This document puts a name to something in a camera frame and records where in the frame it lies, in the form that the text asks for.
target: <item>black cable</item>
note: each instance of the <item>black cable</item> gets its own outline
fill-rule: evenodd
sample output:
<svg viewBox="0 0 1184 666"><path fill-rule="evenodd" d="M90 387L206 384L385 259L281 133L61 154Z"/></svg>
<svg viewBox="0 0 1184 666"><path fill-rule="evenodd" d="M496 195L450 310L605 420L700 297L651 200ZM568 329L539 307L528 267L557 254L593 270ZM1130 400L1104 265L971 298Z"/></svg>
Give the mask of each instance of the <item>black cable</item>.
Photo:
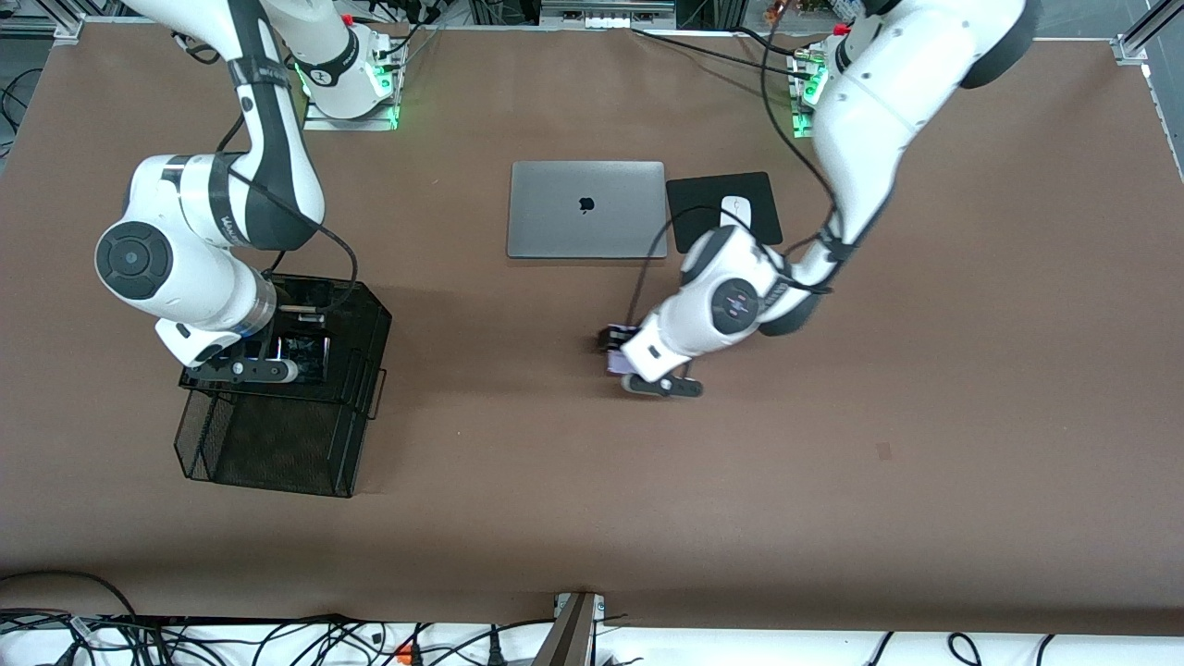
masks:
<svg viewBox="0 0 1184 666"><path fill-rule="evenodd" d="M359 623L354 625L353 629L346 629L345 625L340 626L341 635L336 636L335 639L333 639L332 641L329 641L326 645L324 649L321 653L317 654L316 660L313 661L313 665L317 666L320 664L324 664L324 658L329 655L329 651L332 651L334 648L334 646L342 645L342 643L348 645L349 647L352 647L354 649L361 651L362 654L369 657L369 652L368 652L367 648L360 647L356 642L353 642L353 641L348 640L349 636L354 636L355 632L358 632L359 629L361 629L365 626L366 626L366 622L359 622Z"/></svg>
<svg viewBox="0 0 1184 666"><path fill-rule="evenodd" d="M218 55L218 50L208 44L198 44L197 46L189 46L188 49L185 50L185 52L188 53L191 58L201 63L202 65L212 65L221 59L221 56ZM201 57L201 53L211 53L211 52L213 53L213 56L208 58Z"/></svg>
<svg viewBox="0 0 1184 666"><path fill-rule="evenodd" d="M259 185L253 179L243 175L242 173L234 171L233 168L227 168L226 171L229 171L230 174L236 179L245 182L246 186L250 187L251 190L255 190L256 192L263 194L269 201L282 209L288 214L303 222L308 226L313 228L315 231L323 233L330 241L336 243L342 250L345 250L345 252L349 256L349 286L346 287L345 292L339 294L337 297L329 301L329 305L316 308L316 312L318 314L328 314L341 307L341 305L345 303L347 300L349 300L349 296L353 295L354 293L354 288L358 287L358 255L354 254L354 249L350 248L348 243L342 241L340 236L330 231L327 226L313 222L311 219L308 218L308 216L296 210L295 206L290 205L288 201L284 201L279 197L272 194L270 190L268 190L263 185Z"/></svg>
<svg viewBox="0 0 1184 666"><path fill-rule="evenodd" d="M199 44L195 44L193 46L189 46L188 45L189 40L193 39L193 38L189 37L188 34L185 34L184 32L176 32L174 30L173 33L172 33L172 37L173 37L173 40L176 41L178 45L181 46L181 49L185 49L185 52L188 53L191 58L193 58L194 60L201 63L202 65L212 65L212 64L214 64L214 63L217 63L218 60L221 59L221 57L218 55L218 50L214 49L213 46L208 45L208 44L200 44L199 43ZM201 53L211 53L211 52L213 53L212 57L210 57L210 58L202 58L201 57Z"/></svg>
<svg viewBox="0 0 1184 666"><path fill-rule="evenodd" d="M485 666L506 666L506 655L502 654L501 634L497 633L497 625L490 625L494 633L489 634L489 659ZM596 664L596 636L592 636L592 664Z"/></svg>
<svg viewBox="0 0 1184 666"><path fill-rule="evenodd" d="M185 642L204 642L204 643L208 643L208 645L234 643L234 645L255 645L255 646L259 646L259 645L264 645L265 642L271 641L271 640L283 639L283 638L290 636L292 634L298 634L300 632L303 632L304 629L307 629L308 625L302 625L300 627L296 627L295 629L292 629L292 630L290 630L290 632L288 632L285 634L277 633L277 629L283 629L285 627L291 627L296 622L322 622L322 621L326 621L326 620L329 620L329 619L333 619L333 617L336 617L336 615L314 615L311 617L301 617L298 620L289 620L287 622L282 622L278 627L276 627L271 632L269 632L268 635L263 640L258 640L258 641L249 641L249 640L244 640L244 639L199 639L197 636L187 636L187 635L185 635L185 634L182 634L180 632L174 632L172 629L166 629L166 628L161 628L161 632L163 634L168 634L170 636L176 636L176 639L174 639L174 642L176 640L181 640L181 641L185 641ZM129 629L150 629L152 628L152 627L148 627L148 626L144 626L144 625L137 625L137 623L133 623L133 622L121 622L118 620L91 619L91 620L88 620L88 622L90 622L91 625L97 625L99 627L115 627L115 628L129 628Z"/></svg>
<svg viewBox="0 0 1184 666"><path fill-rule="evenodd" d="M805 238L803 238L803 239L798 241L797 243L793 243L792 245L790 245L789 248L786 248L783 254L786 257L789 257L796 250L800 250L802 248L805 248L806 245L809 245L810 243L813 243L817 239L818 239L818 235L817 233L815 233L813 236L806 236Z"/></svg>
<svg viewBox="0 0 1184 666"><path fill-rule="evenodd" d="M281 623L276 625L275 627L271 628L270 632L268 632L263 636L263 640L259 641L259 647L256 648L255 657L251 658L251 666L258 666L259 665L259 655L263 654L263 648L268 646L268 641L269 640L274 640L274 639L278 638L277 634L279 633L281 629L284 629L287 627L291 627L292 625L301 623L301 625L304 625L304 626L300 627L298 630L304 630L305 628L308 628L307 625L309 622L322 622L322 621L333 620L333 619L336 619L336 615L310 615L308 617L298 617L296 620L287 620L284 622L281 622ZM290 632L289 634L285 634L285 635L291 635L294 633L296 633L296 632Z"/></svg>
<svg viewBox="0 0 1184 666"><path fill-rule="evenodd" d="M442 649L452 649L452 647L451 646L446 646L446 645L439 645L439 646L432 646L432 647L422 647L422 648L419 648L419 654L427 654L429 652L439 652ZM476 659L469 657L468 654L461 654L458 652L458 653L456 653L456 657L458 657L458 658L468 661L469 664L472 664L472 666L487 666L485 664L482 664L481 661L477 661Z"/></svg>
<svg viewBox="0 0 1184 666"><path fill-rule="evenodd" d="M757 32L755 30L745 27L742 25L738 25L735 27L729 27L728 32L739 32L739 33L742 33L742 34L747 34L748 37L755 39L758 44L760 44L761 46L767 47L770 51L772 51L774 53L780 53L781 56L793 57L793 49L783 49L783 47L773 44L768 39L765 39L764 37L761 37L760 33Z"/></svg>
<svg viewBox="0 0 1184 666"><path fill-rule="evenodd" d="M219 662L217 666L226 666L226 662L221 659L221 655L219 655L217 652L214 652L213 649L210 648L210 645L215 645L215 643L263 645L263 642L265 642L265 640L262 641L262 642L259 642L259 643L256 643L256 641L244 641L244 640L236 640L236 639L199 639L199 638L195 638L195 636L186 636L184 634L184 632L188 627L182 627L181 632L174 632L172 629L166 629L163 627L153 627L153 626L146 626L146 625L135 623L135 622L122 622L122 621L118 621L118 620L96 619L96 620L89 620L88 622L90 622L91 625L95 625L97 627L101 627L101 628L102 627L117 628L117 629L120 629L121 632L124 633L124 639L128 640L128 646L127 647L96 648L96 651L99 651L99 652L120 652L120 651L123 651L123 649L133 649L133 655L137 660L139 660L140 655L135 651L143 649L149 643L139 642L139 639L136 639L135 634L131 633L129 629L159 630L162 635L163 634L168 634L170 636L176 636L173 640L165 640L163 645L168 646L168 647L172 647L174 651L180 649L181 643L193 645L194 647L201 648L202 651L205 651L206 653L208 653L211 657L213 657L213 659ZM283 635L290 635L290 634L294 634L294 633L296 633L296 632L295 630L294 632L289 632L289 634L283 634ZM277 639L277 638L283 638L283 635L272 636L272 640ZM146 661L146 666L152 666L152 662L150 661Z"/></svg>
<svg viewBox="0 0 1184 666"><path fill-rule="evenodd" d="M880 658L884 655L884 648L888 647L888 641L892 640L896 632L888 632L880 639L880 645L876 646L876 652L871 655L871 660L868 661L868 666L876 666L880 664Z"/></svg>
<svg viewBox="0 0 1184 666"><path fill-rule="evenodd" d="M768 58L765 58L764 62L754 63L752 60L746 60L744 58L736 58L735 56L728 56L727 53L720 53L718 51L712 51L710 49L703 49L702 46L695 46L694 44L687 44L686 41L678 41L676 39L670 39L669 37L662 37L661 34L651 34L649 32L645 32L644 30L638 30L636 27L631 27L629 30L636 32L637 34L641 34L642 37L648 37L650 39L656 39L658 41L664 41L665 44L673 44L675 46L681 46L683 49L690 49L691 51L697 51L700 53L703 53L704 56L712 56L714 58L722 58L725 60L731 60L733 63L739 63L741 65L748 65L749 68L757 68L759 70L771 71L773 73L784 73L785 76L792 76L793 78L800 78L803 81L806 81L806 79L810 78L810 75L807 75L806 72L794 72L794 71L783 70L780 68L771 66L768 64Z"/></svg>
<svg viewBox="0 0 1184 666"><path fill-rule="evenodd" d="M966 642L966 645L970 646L970 651L974 655L973 661L963 657L961 652L958 652L958 646L955 641L958 641L959 639L961 639L963 641ZM950 654L952 654L954 659L961 661L966 666L983 666L983 658L979 657L978 654L978 646L974 645L974 641L971 640L971 638L967 636L966 634L961 632L954 632L950 634L948 636L946 636L946 647L950 648Z"/></svg>
<svg viewBox="0 0 1184 666"><path fill-rule="evenodd" d="M335 645L337 645L337 643L341 642L341 640L336 640L336 642L334 642L334 636L333 636L333 633L336 632L336 630L339 630L339 629L341 632L345 632L346 630L346 626L345 625L336 625L336 623L330 623L329 625L329 630L327 630L324 633L324 640L322 641L321 647L317 648L316 657L313 658L313 665L311 666L321 666L322 664L324 664L324 658L329 654L329 651L333 649L333 646L335 646Z"/></svg>
<svg viewBox="0 0 1184 666"><path fill-rule="evenodd" d="M408 33L407 33L407 36L406 36L406 37L404 37L401 41L399 41L399 43L398 43L398 44L395 44L394 46L392 46L392 47L387 49L386 51L379 51L379 53L378 53L378 57L379 57L379 58L385 58L385 57L387 57L387 56L391 56L391 55L393 55L393 53L397 53L397 52L399 51L399 49L403 49L404 46L406 46L406 45L407 45L407 43L408 43L408 41L411 41L411 38L416 36L416 32L417 32L417 31L418 31L418 30L419 30L419 28L420 28L420 27L422 27L423 25L424 25L424 24L416 24L416 25L411 26L411 32L408 32Z"/></svg>
<svg viewBox="0 0 1184 666"><path fill-rule="evenodd" d="M20 129L20 121L18 121L18 120L13 119L11 115L8 115L8 100L12 98L14 102L17 102L18 104L20 104L22 108L28 109L28 104L26 102L22 102L20 100L20 97L17 97L13 94L13 91L17 89L17 84L20 83L20 79L25 78L26 76L28 76L31 73L39 72L39 71L41 71L41 68L33 68L33 69L25 70L25 71L18 73L12 81L8 82L8 85L5 85L4 90L0 91L0 115L4 116L4 120L8 121L8 124L12 127L13 132L17 132L18 129ZM24 115L21 116L21 121L22 120L25 120Z"/></svg>
<svg viewBox="0 0 1184 666"><path fill-rule="evenodd" d="M1041 639L1040 647L1036 648L1036 666L1044 666L1044 648L1047 648L1048 643L1053 642L1053 639L1055 638L1056 634L1048 634Z"/></svg>
<svg viewBox="0 0 1184 666"><path fill-rule="evenodd" d="M181 652L181 653L188 654L191 657L195 657L197 659L200 659L202 662L205 662L207 666L226 666L226 661L224 661L223 658L219 657L218 653L215 653L213 651L211 651L211 654L214 655L214 658L217 659L217 661L211 660L208 657L202 657L201 654L198 654L197 652L193 652L192 649L185 649L181 646L175 646L173 649L175 649L176 652Z"/></svg>
<svg viewBox="0 0 1184 666"><path fill-rule="evenodd" d="M768 64L770 47L773 44L773 36L777 34L777 27L779 25L781 25L781 17L783 15L784 15L784 12L777 15L777 19L773 20L773 27L770 28L770 31L768 31L768 41L765 44L765 50L764 50L764 52L761 53L761 57L760 57L760 64L761 64L761 66ZM836 217L836 219L838 220L838 224L839 224L839 233L838 233L838 236L839 236L839 238L844 238L844 236L845 236L844 231L845 230L843 229L843 226L844 226L843 225L843 214L838 210L838 200L835 197L835 190L830 186L830 182L826 181L825 177L823 177L822 172L818 171L818 167L815 166L815 164L811 162L810 159L806 158L802 153L802 151L799 151L798 147L793 145L793 141L790 141L790 137L785 134L785 130L781 128L781 123L779 123L777 121L777 116L773 115L773 105L768 101L768 77L765 76L765 72L760 73L760 98L761 98L761 102L764 102L764 104L765 104L765 113L768 115L768 121L771 123L773 123L773 129L777 130L777 135L781 137L781 142L785 143L790 148L791 152L793 152L793 155L798 158L798 161L800 161L803 165L805 165L805 167L807 169L810 169L810 173L813 174L815 179L818 181L818 185L822 185L822 188L826 192L826 197L830 199L831 214L834 214ZM828 219L823 224L829 224L829 223L830 223L830 218L828 217Z"/></svg>
<svg viewBox="0 0 1184 666"><path fill-rule="evenodd" d="M392 661L394 661L394 658L398 657L400 652L403 652L403 648L405 648L408 645L411 645L411 641L416 640L419 636L420 632L423 632L424 629L426 629L427 627L431 627L431 626L432 626L431 622L424 622L424 623L416 622L416 628L412 629L411 635L407 636L407 640L405 640L401 643L399 643L399 646L395 647L391 652L391 654L387 655L386 661L382 662L382 666L390 666L390 664Z"/></svg>
<svg viewBox="0 0 1184 666"><path fill-rule="evenodd" d="M81 578L81 579L84 579L84 581L90 581L92 583L98 583L104 589L107 589L107 591L109 591L112 595L115 595L115 598L117 598L120 601L120 604L122 604L123 608L127 609L128 615L131 617L133 622L140 623L140 617L139 617L139 615L136 615L136 610L134 608L131 608L131 602L128 601L128 597L123 596L123 593L121 593L118 588L116 588L115 585L112 585L105 578L102 578L102 577L96 576L94 574L88 574L85 571L71 571L71 570L66 570L66 569L41 569L41 570L38 570L38 571L21 571L19 574L9 574L7 576L0 576L0 583L5 583L5 582L8 582L8 581L15 581L15 579L20 579L20 578L34 578L37 576L58 576L58 577L64 577L64 578ZM166 665L173 666L173 661L168 658L168 653L165 651L165 636L161 635L160 627L153 627L152 628L152 634L153 634L153 638L156 640L156 649L160 652L161 659L163 660L163 662Z"/></svg>
<svg viewBox="0 0 1184 666"><path fill-rule="evenodd" d="M238 134L238 130L243 129L243 123L245 122L246 122L246 116L244 116L243 114L238 114L238 120L234 121L234 124L230 127L226 134L221 137L221 141L218 142L218 147L214 148L214 152L221 153L223 151L225 151L226 146L230 146L230 142L234 140L234 135Z"/></svg>
<svg viewBox="0 0 1184 666"><path fill-rule="evenodd" d="M288 252L284 251L284 250L281 250L279 252L276 252L276 261L271 262L271 265L269 265L268 268L263 269L263 273L260 274L260 275L263 275L264 280L269 280L269 281L271 280L271 274L274 274L276 271L276 269L279 268L279 262L284 261L285 256L288 256Z"/></svg>
<svg viewBox="0 0 1184 666"><path fill-rule="evenodd" d="M554 621L555 621L554 617L548 617L546 620L527 620L525 622L514 622L511 625L506 625L506 626L498 627L496 629L490 629L490 630L488 630L488 632L485 632L483 634L478 634L477 636L471 638L471 639L469 639L469 640L466 640L466 641L464 641L464 642L462 642L459 645L452 646L451 648L449 648L448 652L445 652L442 657L438 657L435 660L432 660L432 662L429 664L427 666L436 666L437 664L439 664L440 661L444 661L449 657L451 657L453 654L459 654L462 649L469 647L470 645L472 645L472 643L475 643L475 642L477 642L480 640L488 639L491 634L500 634L502 632L508 632L509 629L516 629L519 627L527 627L527 626L530 626L530 625L551 625Z"/></svg>
<svg viewBox="0 0 1184 666"><path fill-rule="evenodd" d="M292 666L296 666L297 664L300 664L300 660L303 659L304 655L308 654L309 652L313 652L314 647L316 647L316 646L321 645L322 642L327 641L329 639L329 634L332 634L332 633L333 633L333 629L330 628L328 632L326 632L326 634L323 636L317 636L316 640L314 640L313 642L308 643L308 647L305 647L304 649L302 649L301 653L296 655L296 659L292 659Z"/></svg>
<svg viewBox="0 0 1184 666"><path fill-rule="evenodd" d="M36 622L21 622L20 620L18 620L22 617L40 617L40 620L37 620ZM86 636L79 633L78 629L70 622L71 616L67 614L47 613L45 610L34 608L4 608L0 609L0 619L2 619L0 621L17 625L17 627L0 632L0 635L9 634L12 632L32 630L41 625L47 625L47 623L62 625L63 627L65 627L67 632L70 632L70 635L73 638L73 641L70 643L70 647L66 648L65 653L63 653L63 658L66 657L67 654L71 655L71 661L67 661L66 664L72 664L72 655L77 654L78 648L81 647L84 651L86 651L86 657L90 659L91 666L98 665L98 661L95 660L95 652L97 652L97 648L92 648L90 646L90 643L86 641Z"/></svg>

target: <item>white floor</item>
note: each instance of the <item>white floor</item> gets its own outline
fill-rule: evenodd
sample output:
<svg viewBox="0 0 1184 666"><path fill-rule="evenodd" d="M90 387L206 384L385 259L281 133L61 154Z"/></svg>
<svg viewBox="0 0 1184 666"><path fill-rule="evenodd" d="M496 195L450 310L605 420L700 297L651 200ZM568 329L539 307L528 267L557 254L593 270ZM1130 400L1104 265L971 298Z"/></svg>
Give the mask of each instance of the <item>white floor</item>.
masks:
<svg viewBox="0 0 1184 666"><path fill-rule="evenodd" d="M206 626L185 630L185 636L195 639L234 639L259 641L274 626ZM452 646L484 633L484 625L433 625L420 636L424 648ZM283 638L269 641L260 653L260 665L294 665L302 651L313 645L300 665L311 665L316 659L320 641L328 629L326 625L309 625L290 635L284 629ZM391 652L411 633L412 625L386 625L384 652ZM509 629L501 636L502 651L511 664L532 658L542 643L548 626L539 625ZM380 625L368 625L354 635L360 642L371 643L372 636L381 635ZM721 665L768 665L768 666L863 666L868 664L882 634L871 632L754 632L710 629L644 629L603 628L597 646L597 666L643 659L643 666L721 666ZM1022 634L974 634L972 635L984 666L1032 666L1036 647L1042 636ZM0 635L0 664L5 666L37 666L54 664L70 645L70 634L64 629L20 630ZM112 629L102 629L91 636L92 645L121 646L123 639ZM256 646L218 643L210 646L223 658L226 666L247 666L256 654ZM480 664L488 659L488 642L475 642L464 653ZM426 666L442 651L426 652ZM969 659L970 651L964 648ZM99 666L123 666L130 664L128 652L98 653ZM361 647L336 645L323 659L324 666L366 666L372 662L373 652ZM204 662L189 654L174 655L178 666L200 666ZM386 657L373 661L381 666ZM84 653L75 660L78 666L89 666ZM440 666L464 666L466 661L451 657ZM889 641L879 666L957 666L950 654L946 634L902 633ZM1044 666L1179 666L1184 664L1184 638L1122 638L1122 636L1057 636L1044 654Z"/></svg>

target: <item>small black object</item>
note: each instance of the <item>small black object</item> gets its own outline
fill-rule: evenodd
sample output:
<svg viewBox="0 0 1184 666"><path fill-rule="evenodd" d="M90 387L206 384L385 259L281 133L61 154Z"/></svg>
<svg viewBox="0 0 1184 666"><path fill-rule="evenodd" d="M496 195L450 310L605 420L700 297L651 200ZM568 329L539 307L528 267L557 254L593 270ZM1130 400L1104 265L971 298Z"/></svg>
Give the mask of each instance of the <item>small black object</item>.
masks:
<svg viewBox="0 0 1184 666"><path fill-rule="evenodd" d="M667 374L657 382L646 382L641 374L626 374L622 386L630 393L663 398L697 398L703 395L703 384L699 380L673 374Z"/></svg>
<svg viewBox="0 0 1184 666"><path fill-rule="evenodd" d="M198 382L260 382L264 384L284 384L292 374L291 366L277 359L250 358L245 356L245 346L232 345L227 353L207 359L199 367L186 371L189 378Z"/></svg>
<svg viewBox="0 0 1184 666"><path fill-rule="evenodd" d="M700 236L720 225L720 203L725 197L744 197L752 204L752 233L766 245L778 245L781 223L777 218L773 187L765 172L709 175L667 181L670 212L678 213L695 206L715 210L691 211L675 220L674 242L680 252L687 254Z"/></svg>
<svg viewBox="0 0 1184 666"><path fill-rule="evenodd" d="M279 307L322 306L345 280L272 275ZM230 486L348 498L368 417L380 396L391 313L361 282L323 316L279 309L263 331L214 354L292 361L294 382L217 380L186 369L189 390L174 446L185 476ZM264 363L257 367L268 369Z"/></svg>
<svg viewBox="0 0 1184 666"><path fill-rule="evenodd" d="M489 634L489 660L488 666L507 666L506 655L502 654L502 640L497 636L497 627L494 626Z"/></svg>
<svg viewBox="0 0 1184 666"><path fill-rule="evenodd" d="M628 342L629 339L636 333L636 326L610 324L607 327L600 329L600 333L596 339L596 347L600 351L600 353L614 352L619 350L622 345Z"/></svg>

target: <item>metal bracket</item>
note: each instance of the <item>metal bracket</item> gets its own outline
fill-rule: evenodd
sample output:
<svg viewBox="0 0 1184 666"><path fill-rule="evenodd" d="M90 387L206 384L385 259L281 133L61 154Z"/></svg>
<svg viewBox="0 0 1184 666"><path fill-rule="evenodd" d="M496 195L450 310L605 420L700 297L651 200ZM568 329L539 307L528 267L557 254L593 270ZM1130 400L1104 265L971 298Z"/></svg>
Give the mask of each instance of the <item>metal bracket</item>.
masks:
<svg viewBox="0 0 1184 666"><path fill-rule="evenodd" d="M604 620L604 597L592 593L555 596L555 623L532 666L588 666L592 635Z"/></svg>
<svg viewBox="0 0 1184 666"><path fill-rule="evenodd" d="M78 21L75 24L58 24L53 28L53 45L54 46L77 46L78 36L82 34L82 28L86 25L86 17L79 15Z"/></svg>
<svg viewBox="0 0 1184 666"><path fill-rule="evenodd" d="M1147 62L1146 46L1159 31L1167 27L1184 12L1184 0L1159 0L1146 14L1134 21L1131 30L1111 39L1114 60L1120 65L1141 65Z"/></svg>
<svg viewBox="0 0 1184 666"><path fill-rule="evenodd" d="M1127 52L1125 34L1111 39L1111 49L1114 51L1114 62L1120 65L1143 65L1147 62L1147 50L1139 49L1134 53Z"/></svg>

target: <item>black wire basket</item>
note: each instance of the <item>black wire basket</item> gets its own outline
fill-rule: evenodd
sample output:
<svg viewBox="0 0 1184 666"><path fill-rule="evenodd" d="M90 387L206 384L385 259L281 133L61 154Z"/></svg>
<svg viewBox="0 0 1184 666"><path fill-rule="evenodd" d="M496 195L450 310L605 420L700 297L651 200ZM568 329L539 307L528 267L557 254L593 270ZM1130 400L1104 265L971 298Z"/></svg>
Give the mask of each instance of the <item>black wire basket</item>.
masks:
<svg viewBox="0 0 1184 666"><path fill-rule="evenodd" d="M279 305L327 303L348 283L275 275ZM279 312L256 335L214 357L289 359L289 384L206 380L186 370L189 391L174 446L185 476L230 486L348 498L354 493L366 425L378 408L391 313L359 282L317 321Z"/></svg>

